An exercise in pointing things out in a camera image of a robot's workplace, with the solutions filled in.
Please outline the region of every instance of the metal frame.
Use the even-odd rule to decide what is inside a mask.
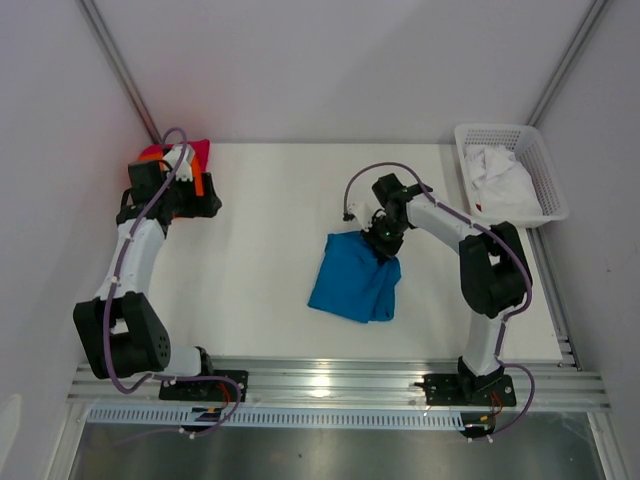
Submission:
[[[149,138],[153,143],[160,143],[158,128],[95,0],[76,1]],[[540,125],[611,3],[612,0],[593,1],[536,102],[527,124]],[[575,357],[567,326],[566,311],[552,273],[543,234],[539,230],[531,230],[529,238],[540,269],[543,288],[563,355],[563,361],[557,367],[529,365],[534,372],[537,384],[532,411],[588,412],[607,478],[629,478],[612,428],[611,406],[602,379],[599,374],[582,372],[580,363]],[[245,411],[249,409],[253,412],[259,410],[277,413],[292,412],[294,411],[292,409],[299,412],[299,409],[306,409],[316,413],[326,411],[336,414],[357,411],[361,412],[358,415],[369,418],[379,412],[396,412],[400,416],[420,412],[423,416],[434,414],[437,416],[445,411],[455,413],[459,410],[473,410],[428,408],[425,406],[422,392],[413,387],[413,382],[420,381],[425,373],[454,372],[456,367],[453,363],[226,357],[213,360],[218,368],[244,369],[250,372],[249,395],[247,403],[243,406]],[[518,409],[522,407],[529,392],[529,384],[521,373],[513,372],[512,375],[514,385],[519,392],[516,407]],[[125,412],[140,409],[142,406],[154,411],[185,408],[184,403],[160,402],[157,399],[158,388],[157,384],[145,385],[135,394],[125,398],[109,383],[96,380],[90,369],[86,365],[81,365],[69,393],[67,421],[61,430],[57,454],[52,459],[47,478],[68,477],[84,421],[94,405],[117,403],[119,406],[110,408]]]

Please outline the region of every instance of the white table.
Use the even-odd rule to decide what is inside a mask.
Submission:
[[[423,231],[400,250],[396,316],[360,324],[307,307],[330,232],[342,221],[351,176],[371,163],[413,167],[441,198],[462,208],[450,145],[212,145],[209,169],[223,207],[213,219],[177,219],[156,260],[150,300],[174,344],[212,355],[278,358],[451,360],[467,341],[470,310],[457,255]],[[394,171],[360,177],[350,200],[376,206],[371,185]],[[561,359],[526,232],[533,304],[509,325],[505,360]]]

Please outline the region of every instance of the gray floor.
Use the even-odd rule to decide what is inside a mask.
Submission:
[[[222,428],[190,441],[148,427],[91,425],[73,480],[604,479],[585,415],[532,414],[493,444],[455,432]]]

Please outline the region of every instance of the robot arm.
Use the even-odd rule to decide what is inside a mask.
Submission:
[[[460,256],[460,282],[471,308],[471,328],[458,362],[457,383],[472,404],[474,398],[484,398],[483,392],[503,379],[504,368],[496,358],[504,337],[503,317],[524,300],[522,274],[489,235],[426,199],[417,185],[405,187],[391,174],[381,177],[373,191],[382,210],[369,218],[358,213],[355,216],[365,227],[361,235],[379,262],[395,256],[404,233],[413,228],[426,230]],[[505,222],[490,230],[517,255],[531,278],[516,228]]]
[[[103,348],[103,315],[113,272],[120,265],[110,310],[111,357],[116,375],[129,377],[140,372],[158,372],[166,376],[196,376],[210,369],[206,352],[198,347],[171,345],[169,334],[147,297],[155,258],[164,243],[174,217],[213,217],[222,203],[216,196],[211,174],[193,176],[191,147],[179,166],[169,188],[139,221],[133,237],[130,232],[140,212],[165,181],[169,169],[176,164],[176,146],[162,152],[158,159],[138,161],[128,166],[131,188],[125,192],[118,224],[118,243],[103,284],[95,297],[78,303],[73,312],[76,329],[98,378],[108,378]],[[127,204],[127,197],[132,203]],[[124,243],[130,240],[126,254],[120,258]],[[126,326],[117,332],[116,325]]]

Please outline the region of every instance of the folded blue cloth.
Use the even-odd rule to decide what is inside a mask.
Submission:
[[[393,318],[397,258],[378,264],[360,232],[329,234],[309,307],[361,323]]]

